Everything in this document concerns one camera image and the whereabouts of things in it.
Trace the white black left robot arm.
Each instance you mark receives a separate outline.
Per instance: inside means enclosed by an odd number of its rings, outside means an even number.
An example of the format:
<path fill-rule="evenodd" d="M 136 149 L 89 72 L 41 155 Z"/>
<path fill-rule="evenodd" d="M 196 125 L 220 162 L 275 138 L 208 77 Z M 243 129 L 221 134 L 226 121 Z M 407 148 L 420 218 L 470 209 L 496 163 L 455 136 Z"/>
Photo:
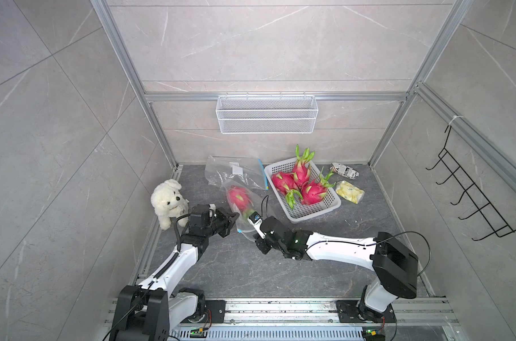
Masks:
<path fill-rule="evenodd" d="M 176 245 L 171 255 L 140 284 L 125 286 L 117 298 L 112 326 L 104 340 L 168 340 L 186 319 L 211 321 L 204 291 L 184 288 L 174 294 L 181 279 L 204 254 L 209 238 L 227 237 L 239 213 L 214 204 L 197 205 L 175 220 Z"/>

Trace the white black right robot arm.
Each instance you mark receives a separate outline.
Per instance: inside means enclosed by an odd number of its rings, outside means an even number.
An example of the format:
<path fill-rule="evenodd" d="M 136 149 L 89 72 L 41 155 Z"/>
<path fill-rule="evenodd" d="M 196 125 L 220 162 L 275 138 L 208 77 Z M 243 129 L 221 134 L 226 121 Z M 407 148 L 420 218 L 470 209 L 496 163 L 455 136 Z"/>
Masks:
<path fill-rule="evenodd" d="M 390 320 L 386 315 L 395 300 L 417 297 L 418 256 L 390 233 L 350 239 L 291 230 L 275 217 L 263 219 L 258 213 L 252 213 L 247 220 L 255 229 L 255 244 L 263 254 L 274 249 L 287 259 L 338 261 L 373 271 L 376 279 L 364 287 L 356 304 L 336 303 L 337 311 L 343 315 L 354 308 L 360 320 L 382 323 Z"/>

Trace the clear zip-top bag blue seal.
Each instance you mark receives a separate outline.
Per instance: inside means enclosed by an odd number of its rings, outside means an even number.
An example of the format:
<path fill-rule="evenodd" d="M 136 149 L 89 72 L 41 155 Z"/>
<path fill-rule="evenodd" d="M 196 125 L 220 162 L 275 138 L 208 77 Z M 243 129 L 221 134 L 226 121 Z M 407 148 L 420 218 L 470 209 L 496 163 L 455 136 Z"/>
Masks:
<path fill-rule="evenodd" d="M 269 184 L 260 159 L 209 156 L 205 178 L 211 186 L 220 187 L 226 180 L 239 181 L 248 188 L 268 190 Z"/>

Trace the pink dragon fruit green scales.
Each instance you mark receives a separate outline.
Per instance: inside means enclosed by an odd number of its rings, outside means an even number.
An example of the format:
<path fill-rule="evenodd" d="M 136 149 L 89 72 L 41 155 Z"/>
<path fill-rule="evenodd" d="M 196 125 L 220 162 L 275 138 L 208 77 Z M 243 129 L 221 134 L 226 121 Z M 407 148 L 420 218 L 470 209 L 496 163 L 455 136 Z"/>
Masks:
<path fill-rule="evenodd" d="M 310 180 L 310 169 L 308 167 L 308 163 L 313 160 L 315 156 L 315 152 L 310 152 L 310 149 L 307 148 L 300 155 L 300 147 L 296 146 L 296 163 L 294 164 L 292 175 L 294 183 L 298 186 L 298 188 L 302 189 L 303 186 Z"/>

